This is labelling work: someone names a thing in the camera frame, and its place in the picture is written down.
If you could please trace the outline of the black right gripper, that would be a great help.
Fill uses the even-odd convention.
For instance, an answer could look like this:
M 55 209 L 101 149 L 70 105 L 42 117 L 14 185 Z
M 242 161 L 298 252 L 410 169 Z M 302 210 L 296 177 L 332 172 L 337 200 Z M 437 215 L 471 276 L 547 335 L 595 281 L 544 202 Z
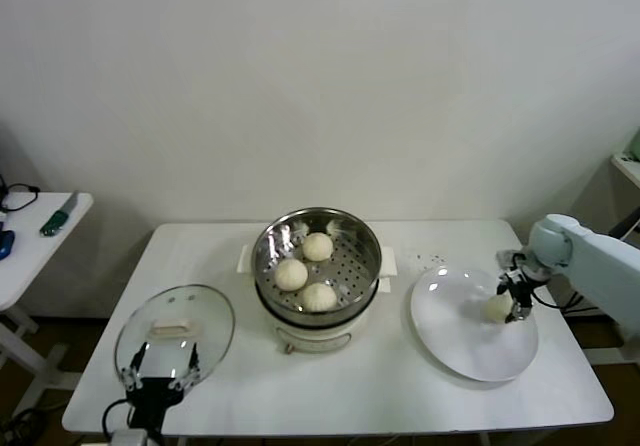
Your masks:
M 496 289 L 497 295 L 502 295 L 509 290 L 514 303 L 505 317 L 504 323 L 525 321 L 532 310 L 532 292 L 537 287 L 535 281 L 531 281 L 521 270 L 508 271 L 499 277 Z

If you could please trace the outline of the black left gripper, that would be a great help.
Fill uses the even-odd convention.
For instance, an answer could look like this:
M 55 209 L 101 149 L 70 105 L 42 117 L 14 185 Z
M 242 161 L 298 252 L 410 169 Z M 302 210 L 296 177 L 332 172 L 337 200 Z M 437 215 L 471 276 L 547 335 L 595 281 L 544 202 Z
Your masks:
M 133 407 L 129 425 L 139 429 L 161 429 L 166 412 L 183 400 L 183 387 L 193 387 L 200 381 L 198 344 L 194 343 L 186 370 L 175 378 L 140 377 L 141 365 L 147 351 L 143 343 L 133 355 L 129 366 L 123 368 L 120 379 L 126 398 Z

